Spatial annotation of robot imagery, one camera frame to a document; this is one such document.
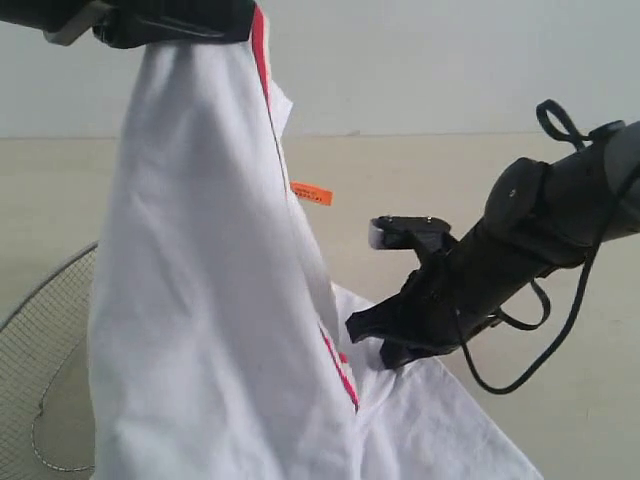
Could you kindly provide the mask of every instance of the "orange tag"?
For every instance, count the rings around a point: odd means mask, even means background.
[[[291,189],[299,198],[330,207],[333,203],[333,192],[307,183],[291,182]]]

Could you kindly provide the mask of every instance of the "metal wire guard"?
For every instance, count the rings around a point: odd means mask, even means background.
[[[77,462],[75,455],[47,458],[38,445],[38,428],[58,376],[70,359],[81,355],[84,362],[96,247],[64,262],[0,321],[0,480],[90,478],[90,465],[65,464]],[[63,403],[77,395],[63,393]]]

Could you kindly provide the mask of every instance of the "white fabric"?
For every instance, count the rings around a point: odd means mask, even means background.
[[[345,341],[368,303],[334,295],[271,102],[249,43],[147,48],[95,274],[94,480],[540,478],[438,361]]]

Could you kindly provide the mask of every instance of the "white wall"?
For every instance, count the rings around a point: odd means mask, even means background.
[[[640,117],[636,0],[266,0],[294,134],[519,132],[555,97]],[[0,26],[0,136],[117,133],[140,51]]]

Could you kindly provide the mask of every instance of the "table surface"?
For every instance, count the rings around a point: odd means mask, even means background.
[[[113,140],[0,141],[0,318],[44,274],[98,237],[115,152]],[[409,252],[370,250],[370,218],[432,215],[462,235],[514,159],[555,161],[569,151],[532,134],[291,138],[285,153],[292,180],[335,193],[332,207],[305,205],[335,281],[378,301],[397,292],[416,260]],[[547,478],[636,477],[640,300],[633,259],[639,256],[635,239],[605,246],[574,333],[515,394],[488,395],[459,354],[445,359]],[[557,334],[576,279],[576,272],[562,272],[544,282],[554,315],[541,331],[499,327],[473,342],[491,383],[510,383]],[[540,311],[528,292],[508,307],[530,321]]]

